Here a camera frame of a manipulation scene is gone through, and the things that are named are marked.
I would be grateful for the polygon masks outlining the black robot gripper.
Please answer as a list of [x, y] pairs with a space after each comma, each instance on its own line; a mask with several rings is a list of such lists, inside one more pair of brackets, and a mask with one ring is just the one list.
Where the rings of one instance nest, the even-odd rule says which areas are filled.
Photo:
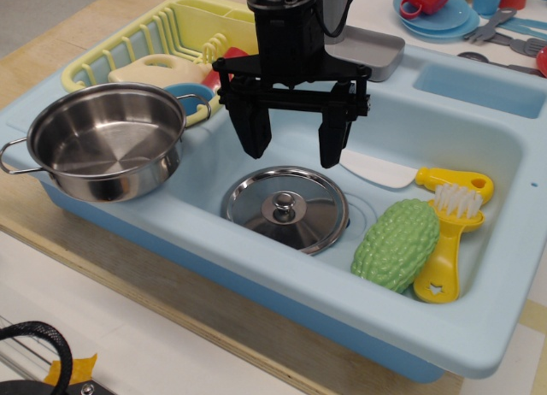
[[322, 0], [247, 0], [255, 17], [258, 52], [221, 58], [225, 105], [244, 152], [261, 158], [272, 139], [270, 109], [321, 112], [323, 168], [339, 163], [350, 123], [369, 111], [370, 69], [330, 56]]

